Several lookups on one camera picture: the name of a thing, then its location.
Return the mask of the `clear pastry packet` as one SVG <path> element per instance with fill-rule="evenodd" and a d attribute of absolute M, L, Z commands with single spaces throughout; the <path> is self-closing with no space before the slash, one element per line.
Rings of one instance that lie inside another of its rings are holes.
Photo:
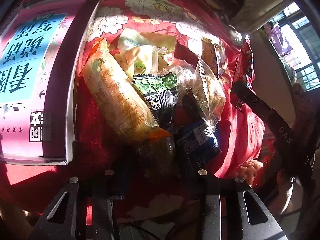
<path fill-rule="evenodd" d="M 226 97 L 217 77 L 199 57 L 194 73 L 192 93 L 201 110 L 201 117 L 212 127 L 221 120 Z"/>

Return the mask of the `blue biscuit packet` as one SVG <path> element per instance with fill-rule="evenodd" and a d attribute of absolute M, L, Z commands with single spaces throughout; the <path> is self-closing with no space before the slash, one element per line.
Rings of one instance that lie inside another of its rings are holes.
<path fill-rule="evenodd" d="M 174 133 L 174 142 L 176 152 L 187 157 L 197 171 L 205 169 L 221 153 L 212 127 L 203 120 L 180 127 Z"/>

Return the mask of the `green pea snack packet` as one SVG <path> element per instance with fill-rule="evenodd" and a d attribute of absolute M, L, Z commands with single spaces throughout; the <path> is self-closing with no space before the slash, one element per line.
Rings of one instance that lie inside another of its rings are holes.
<path fill-rule="evenodd" d="M 165 75 L 134 75 L 132 85 L 144 98 L 160 128 L 168 129 L 177 106 L 177 75 L 171 72 Z"/>

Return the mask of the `long orange cracker packet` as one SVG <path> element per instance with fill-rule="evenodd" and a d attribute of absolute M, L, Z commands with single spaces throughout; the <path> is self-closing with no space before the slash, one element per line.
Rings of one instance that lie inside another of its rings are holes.
<path fill-rule="evenodd" d="M 92 46 L 82 75 L 108 125 L 121 140 L 141 144 L 171 136 L 159 127 L 149 107 L 99 38 Z"/>

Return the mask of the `red cartoon snack packet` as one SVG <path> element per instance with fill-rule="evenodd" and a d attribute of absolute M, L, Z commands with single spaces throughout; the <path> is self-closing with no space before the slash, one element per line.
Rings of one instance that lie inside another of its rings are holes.
<path fill-rule="evenodd" d="M 252 81 L 255 78 L 253 69 L 253 53 L 250 42 L 246 40 L 236 61 L 235 71 L 233 75 L 232 88 L 230 93 L 231 104 L 236 109 L 241 109 L 245 103 L 243 99 L 248 91 L 252 91 Z"/>

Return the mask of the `brown gold candy wrapper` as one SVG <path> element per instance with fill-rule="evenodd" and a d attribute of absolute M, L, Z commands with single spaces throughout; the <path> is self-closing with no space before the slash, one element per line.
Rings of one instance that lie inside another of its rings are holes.
<path fill-rule="evenodd" d="M 212 40 L 202 37 L 202 59 L 210 67 L 216 77 L 222 74 L 222 67 L 226 60 L 224 48 Z"/>

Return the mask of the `clear small snack bag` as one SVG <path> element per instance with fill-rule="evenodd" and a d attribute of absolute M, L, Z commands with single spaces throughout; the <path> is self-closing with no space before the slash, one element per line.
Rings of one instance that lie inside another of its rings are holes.
<path fill-rule="evenodd" d="M 162 71 L 159 72 L 160 75 L 174 73 L 177 76 L 178 85 L 178 100 L 182 100 L 185 94 L 187 94 L 193 86 L 195 69 L 187 61 L 174 59 L 170 66 L 166 66 Z"/>

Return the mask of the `purple hanging garment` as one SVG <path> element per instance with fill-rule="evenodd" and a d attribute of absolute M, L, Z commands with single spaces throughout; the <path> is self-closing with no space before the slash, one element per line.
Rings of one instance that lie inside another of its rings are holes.
<path fill-rule="evenodd" d="M 293 48 L 290 46 L 288 40 L 283 37 L 279 24 L 274 24 L 273 22 L 267 22 L 264 24 L 264 30 L 266 35 L 268 36 L 268 39 L 273 44 L 275 50 L 277 53 L 284 57 L 286 55 L 289 55 L 289 53 L 293 50 Z"/>

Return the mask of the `grey metal tray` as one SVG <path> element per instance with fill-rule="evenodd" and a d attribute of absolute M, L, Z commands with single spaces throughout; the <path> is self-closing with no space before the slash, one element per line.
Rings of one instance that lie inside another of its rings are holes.
<path fill-rule="evenodd" d="M 1 37 L 18 13 L 33 5 L 64 0 L 29 0 L 1 22 Z M 78 11 L 61 44 L 49 78 L 44 111 L 52 117 L 52 140 L 43 145 L 44 157 L 30 160 L 6 159 L 1 162 L 14 165 L 66 165 L 73 158 L 75 142 L 74 109 L 78 76 L 89 28 L 101 0 L 86 0 Z"/>

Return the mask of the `window with grille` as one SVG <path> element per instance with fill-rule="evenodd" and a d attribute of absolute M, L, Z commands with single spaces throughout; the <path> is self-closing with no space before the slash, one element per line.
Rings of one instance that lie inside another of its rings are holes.
<path fill-rule="evenodd" d="M 306 91 L 319 88 L 319 36 L 304 12 L 293 2 L 269 22 L 279 24 L 293 48 L 289 55 L 278 54 L 291 82 L 300 83 Z"/>

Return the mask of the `beige curtain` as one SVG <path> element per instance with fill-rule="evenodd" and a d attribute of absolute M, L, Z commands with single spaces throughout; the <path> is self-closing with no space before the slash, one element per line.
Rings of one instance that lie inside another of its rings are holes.
<path fill-rule="evenodd" d="M 251 34 L 291 3 L 293 0 L 245 0 L 242 8 L 231 19 L 231 25 L 242 34 Z"/>

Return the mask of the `yellow white candy packet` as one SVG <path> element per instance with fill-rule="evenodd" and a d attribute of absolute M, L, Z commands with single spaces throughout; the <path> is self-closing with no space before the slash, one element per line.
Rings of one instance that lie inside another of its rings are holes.
<path fill-rule="evenodd" d="M 168 65 L 161 57 L 174 52 L 176 41 L 176 36 L 125 28 L 119 36 L 114 58 L 130 80 L 134 75 L 156 74 Z"/>

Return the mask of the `pink blue book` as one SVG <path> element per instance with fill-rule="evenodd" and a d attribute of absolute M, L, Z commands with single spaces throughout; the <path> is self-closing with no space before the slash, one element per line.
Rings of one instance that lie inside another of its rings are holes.
<path fill-rule="evenodd" d="M 44 157 L 52 117 L 44 111 L 49 78 L 61 44 L 86 0 L 22 9 L 1 37 L 1 157 Z"/>

